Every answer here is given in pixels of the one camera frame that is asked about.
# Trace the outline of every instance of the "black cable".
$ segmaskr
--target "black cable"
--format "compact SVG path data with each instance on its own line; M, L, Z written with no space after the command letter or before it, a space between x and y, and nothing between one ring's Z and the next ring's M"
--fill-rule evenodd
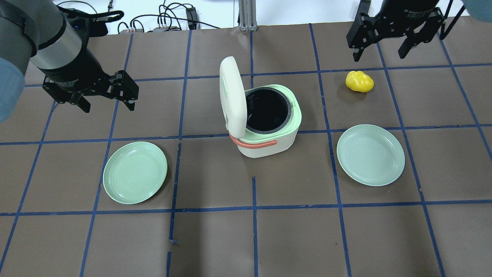
M121 26L121 24L124 24L124 25L126 26L126 29L127 29L127 30L128 30L128 29L130 29L130 28L128 27L128 24L127 24L127 23L125 23L125 22L121 21L121 22L118 24L118 33L120 33L120 26Z
M72 3L72 2L73 2L73 3L82 3L82 4L86 4L86 5L88 5L89 7L91 7L91 8L92 8L92 10L93 10L95 13L97 13L97 11L95 10L95 8L94 8L91 4L89 4L89 3L87 3L87 2L84 2L84 1L63 1L63 2L59 3L59 4L57 5L57 7L58 7L58 6L60 6L61 4L65 4L65 3Z
M162 5L159 5L159 14L162 14L162 12L160 11L160 8L163 7L165 9L164 14L167 15L167 11L169 10L174 15L174 17L176 17L176 14L173 12L173 9L179 8L180 6L183 6L185 9L188 9L185 5L190 5L192 8L194 7L190 3L181 4L181 3L177 3L177 2L173 2L173 3L166 6L166 1L164 0L164 3ZM169 26L172 26L173 25L173 19L172 18L169 18L169 19L170 19ZM157 24L159 24L159 22L161 23L161 25L164 25L162 23L162 17L157 18ZM179 20L177 20L177 22L178 22L178 26L180 27L180 29L182 29Z
M174 11L172 11L171 9L166 8L166 9L164 10L164 12L163 12L163 13L161 13L161 15L162 15L162 14L164 14L164 21L166 20L166 17L165 17L165 16L167 15L167 11L168 11L168 10L169 10L169 11L170 11L173 15L174 15L174 18L177 18L177 17L176 17L176 14L174 13ZM172 18L172 17L169 17L169 19L170 19L169 27L171 27L171 26L173 25L173 18ZM176 22L178 22L178 27L179 27L180 29L182 29L182 28L181 28L181 23L180 23L180 21L176 19Z
M449 0L448 7L446 8L446 13L444 14L444 20L448 19L449 11L451 10L451 5L453 5L453 0ZM444 33L444 28L446 24L443 22L441 24L441 34Z
M113 0L109 0L108 11L110 11L112 8L113 8Z
M140 20L133 20L133 27L135 28L135 31L137 31L137 27L135 26L135 21L140 23L140 25L142 26L142 33L145 33L144 25L142 24L142 22L140 22Z
M187 19L187 18L178 18L178 17L172 17L172 16L169 16L169 15L158 15L158 14L142 14L142 15L139 15L135 18L132 19L135 20L137 18L140 18L140 17L143 17L143 16L164 16L164 17L167 17L167 18L174 18L176 20L185 20L187 22L195 22L195 23L200 23L200 24L203 24L203 25L207 25L207 26L210 26L212 28L216 28L216 29L220 29L220 27L217 27L217 26L214 26L214 25L211 25L211 24L208 24L208 23L205 23L205 22L201 22L201 21L196 21L196 20L191 20L191 19Z
M458 11L458 13L455 15L455 17L453 18L453 20L451 21L451 23L449 24L448 26L448 29L446 31L444 31L444 33L441 33L441 35L439 36L439 39L440 40L443 40L445 39L449 32L451 31L451 29L453 28L453 26L456 24L456 22L458 21L458 19L460 18L461 14L464 12L465 10L465 7L464 5L461 7L461 9Z
M181 7L181 6L183 6L185 9L187 9L187 8L188 8L187 6L185 6L186 4L181 4L181 3L177 3L177 2L173 2L173 3L171 3L171 4L167 5L167 6L168 6L168 7L170 7L170 6L171 6L171 5L173 5L173 4L175 4L175 5L177 5L177 6L176 6L176 7L174 7L174 8L172 8L172 9L177 9L177 8L179 8L179 7Z
M60 6L58 6L58 9L61 12L68 13L68 14L71 14L71 15L77 15L77 16L80 16L82 18L100 18L100 17L106 17L106 16L109 17L109 16L112 16L112 15L115 15L113 17L109 17L107 20L105 20L105 22L115 22L115 21L118 21L118 20L122 19L123 16L124 16L124 12L123 11L120 11L120 10L115 10L115 11L110 11L110 12L103 12L103 13L97 13L97 14L87 14L87 13L83 13L83 12L78 12L78 11L73 11L73 10L65 9L65 8L60 7Z
M164 7L164 8L165 8L165 10L164 10L164 12L163 12L163 13L160 11L160 8L161 8L161 7ZM167 15L167 11L168 11L168 10L169 10L169 11L170 11L173 15L174 15L174 17L176 17L176 14L175 14L172 10L168 9L168 6L159 5L159 14L165 14L165 15ZM160 16L157 18L157 20L158 20L158 22L157 22L157 23L159 23L159 19L160 19L160 23L162 24L162 17L160 17ZM172 26L172 25L173 25L173 19L172 19L172 18L170 18L170 21L169 21L169 26Z

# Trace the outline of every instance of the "plate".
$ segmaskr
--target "plate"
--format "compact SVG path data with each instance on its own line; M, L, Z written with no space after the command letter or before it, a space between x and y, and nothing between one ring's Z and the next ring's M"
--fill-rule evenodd
M369 124L345 131L338 141L337 156L352 179L368 186L394 182L405 167L405 153L396 137Z
M136 204L147 200L162 186L167 160L150 142L132 142L109 158L102 175L106 193L116 202Z

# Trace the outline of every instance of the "yellow pepper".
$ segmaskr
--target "yellow pepper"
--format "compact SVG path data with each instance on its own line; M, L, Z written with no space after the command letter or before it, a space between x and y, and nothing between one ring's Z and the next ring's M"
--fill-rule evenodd
M351 71L345 79L345 85L353 91L366 93L374 87L374 81L362 71Z

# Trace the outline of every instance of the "orange handle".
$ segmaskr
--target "orange handle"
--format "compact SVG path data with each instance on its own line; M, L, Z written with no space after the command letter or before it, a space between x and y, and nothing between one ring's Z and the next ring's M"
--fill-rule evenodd
M249 144L249 143L245 143L245 142L240 141L239 139L231 136L231 134L229 134L229 137L231 138L232 142L235 143L237 146L240 146L242 148L248 148L248 149L264 148L264 147L268 147L268 146L273 146L277 143L276 140L271 140L271 141L259 143L259 144Z

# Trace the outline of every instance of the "white lid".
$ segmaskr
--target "white lid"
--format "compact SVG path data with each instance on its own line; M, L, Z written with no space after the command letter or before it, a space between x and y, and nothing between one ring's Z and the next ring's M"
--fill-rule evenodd
M246 95L234 57L227 57L220 63L219 78L220 103L224 112L225 127L233 137L244 138L247 118Z

